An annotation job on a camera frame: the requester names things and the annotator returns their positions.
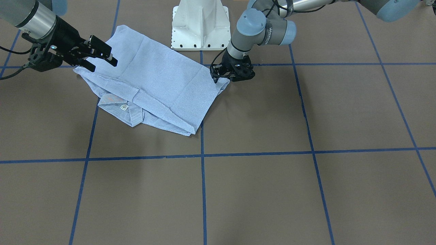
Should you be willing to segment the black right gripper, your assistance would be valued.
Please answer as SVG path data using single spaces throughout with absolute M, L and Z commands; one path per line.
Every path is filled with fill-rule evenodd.
M 89 57 L 105 60 L 113 67 L 118 64 L 111 52 L 112 48 L 107 43 L 91 35 L 86 46 L 85 39 L 80 37 L 78 31 L 59 16 L 56 16 L 56 22 L 48 36 L 42 39 L 34 39 L 28 33 L 21 36 L 32 43 L 25 66 L 38 72 L 58 68 L 62 62 L 94 72 L 96 66 L 87 61 L 83 54 L 86 48 L 89 49 Z

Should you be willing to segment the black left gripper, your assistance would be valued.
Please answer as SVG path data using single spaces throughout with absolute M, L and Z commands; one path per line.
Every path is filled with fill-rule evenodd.
M 215 84 L 220 78 L 229 79 L 231 82 L 240 82 L 255 77 L 255 71 L 248 55 L 242 59 L 235 59 L 230 54 L 223 54 L 222 61 L 218 65 L 211 64 L 210 74 Z

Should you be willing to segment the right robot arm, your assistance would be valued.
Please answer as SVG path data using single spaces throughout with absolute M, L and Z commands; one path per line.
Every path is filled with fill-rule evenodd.
M 81 66 L 91 72 L 95 65 L 88 57 L 105 60 L 112 66 L 118 64 L 111 53 L 112 48 L 91 35 L 88 39 L 63 20 L 58 13 L 63 4 L 38 0 L 2 0 L 1 18 L 22 31 L 23 39 L 32 44 L 28 62 L 22 69 L 31 68 L 44 72 L 58 68 L 63 62 Z

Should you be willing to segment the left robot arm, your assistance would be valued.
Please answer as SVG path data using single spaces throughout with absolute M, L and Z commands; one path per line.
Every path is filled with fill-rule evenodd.
M 335 0 L 250 0 L 239 17 L 219 64 L 212 62 L 210 74 L 215 83 L 254 78 L 249 57 L 252 48 L 264 45 L 289 45 L 296 37 L 296 24 L 287 18 L 293 14 L 308 14 L 321 10 Z

